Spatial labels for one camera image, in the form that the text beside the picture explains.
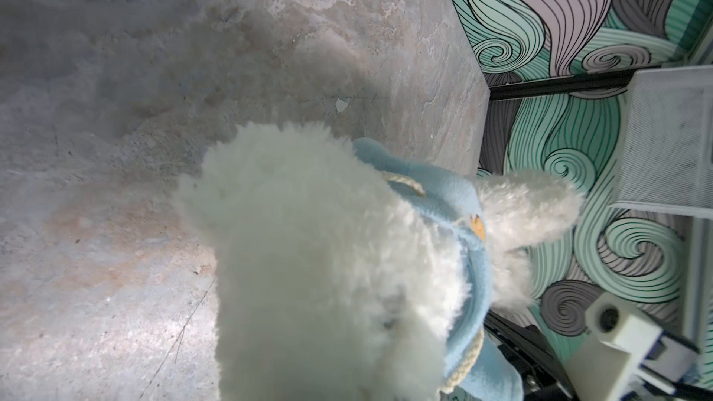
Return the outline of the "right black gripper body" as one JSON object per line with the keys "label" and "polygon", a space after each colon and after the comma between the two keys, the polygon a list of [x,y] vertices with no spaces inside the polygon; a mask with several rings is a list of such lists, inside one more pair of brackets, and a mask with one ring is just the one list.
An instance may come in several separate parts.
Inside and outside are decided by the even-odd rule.
{"label": "right black gripper body", "polygon": [[519,372],[525,401],[577,399],[563,364],[535,327],[520,327],[493,311],[486,315],[485,327],[499,341],[499,350]]}

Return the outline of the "white teddy bear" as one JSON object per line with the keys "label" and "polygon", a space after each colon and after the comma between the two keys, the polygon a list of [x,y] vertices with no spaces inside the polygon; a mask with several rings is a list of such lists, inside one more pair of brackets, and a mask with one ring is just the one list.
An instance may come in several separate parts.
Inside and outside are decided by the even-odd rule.
{"label": "white teddy bear", "polygon": [[[247,124],[179,179],[176,208],[215,251],[222,399],[441,398],[469,289],[462,247],[393,189],[410,179],[360,161],[354,142],[321,124]],[[526,308],[527,249],[562,239],[583,193],[539,170],[468,180],[490,309]]]}

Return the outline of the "light blue teddy hoodie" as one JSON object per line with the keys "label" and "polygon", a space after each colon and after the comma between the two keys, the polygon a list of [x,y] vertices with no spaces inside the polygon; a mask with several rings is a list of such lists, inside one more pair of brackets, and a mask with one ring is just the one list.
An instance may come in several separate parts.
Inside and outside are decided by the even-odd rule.
{"label": "light blue teddy hoodie", "polygon": [[390,153],[370,138],[354,142],[355,154],[375,169],[411,180],[393,185],[428,221],[436,223],[460,242],[460,275],[469,289],[449,328],[445,357],[444,400],[523,400],[523,380],[485,332],[485,320],[493,301],[494,276],[483,234],[474,224],[483,211],[473,183],[447,169],[407,161]]}

